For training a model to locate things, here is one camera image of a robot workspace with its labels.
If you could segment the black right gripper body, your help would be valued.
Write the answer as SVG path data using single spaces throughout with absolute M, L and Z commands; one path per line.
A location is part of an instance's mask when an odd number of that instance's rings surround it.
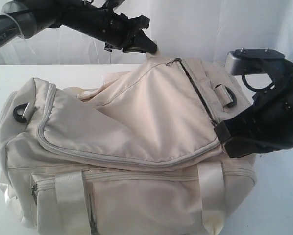
M 244 114 L 244 138 L 261 147 L 289 149 L 293 147 L 293 72 L 280 78 L 271 76 L 271 83 L 255 91 L 253 104 Z

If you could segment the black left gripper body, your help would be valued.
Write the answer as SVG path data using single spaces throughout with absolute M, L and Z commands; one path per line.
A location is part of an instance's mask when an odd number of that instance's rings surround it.
M 150 18 L 144 15 L 129 18 L 123 13 L 116 14 L 111 7 L 101 7 L 97 11 L 102 17 L 103 38 L 101 40 L 105 42 L 104 50 L 107 52 L 123 51 L 124 46 L 138 31 L 149 28 Z

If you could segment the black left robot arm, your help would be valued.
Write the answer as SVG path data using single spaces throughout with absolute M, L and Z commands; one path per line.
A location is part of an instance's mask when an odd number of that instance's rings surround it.
M 150 19 L 115 13 L 122 0 L 106 0 L 95 7 L 91 0 L 13 0 L 0 14 L 0 48 L 15 37 L 29 39 L 46 28 L 66 26 L 105 43 L 105 51 L 157 52 L 144 29 Z

